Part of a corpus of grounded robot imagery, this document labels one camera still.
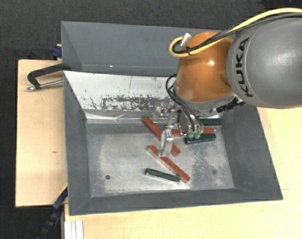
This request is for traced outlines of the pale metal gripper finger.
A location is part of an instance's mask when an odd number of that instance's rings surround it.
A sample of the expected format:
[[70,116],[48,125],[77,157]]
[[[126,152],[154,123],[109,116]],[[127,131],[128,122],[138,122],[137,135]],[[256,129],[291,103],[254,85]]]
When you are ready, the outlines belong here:
[[173,143],[174,143],[174,138],[171,135],[167,135],[166,141],[165,141],[165,154],[166,155],[175,154],[174,150],[173,150]]
[[166,154],[166,142],[167,142],[167,136],[165,132],[162,132],[161,140],[160,140],[160,148],[158,150],[158,156],[162,157]]

